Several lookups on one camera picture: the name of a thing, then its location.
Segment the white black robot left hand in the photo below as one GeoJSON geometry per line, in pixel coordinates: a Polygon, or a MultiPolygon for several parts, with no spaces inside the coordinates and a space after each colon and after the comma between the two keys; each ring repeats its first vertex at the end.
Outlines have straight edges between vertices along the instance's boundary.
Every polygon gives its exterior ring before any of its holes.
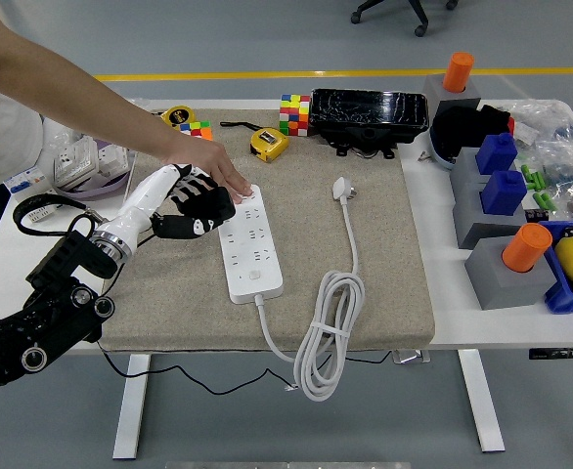
{"type": "Polygon", "coordinates": [[[142,181],[94,236],[136,244],[148,229],[162,238],[194,239],[236,214],[228,190],[191,164],[170,164],[142,181]]]}

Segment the person's hand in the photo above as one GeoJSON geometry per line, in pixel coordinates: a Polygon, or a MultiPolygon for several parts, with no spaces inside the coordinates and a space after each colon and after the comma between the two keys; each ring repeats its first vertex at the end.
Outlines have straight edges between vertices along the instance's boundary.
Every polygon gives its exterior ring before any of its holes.
{"type": "Polygon", "coordinates": [[[192,164],[202,169],[229,191],[235,203],[252,195],[251,183],[238,172],[219,143],[175,133],[164,156],[159,159],[166,164],[192,164]]]}

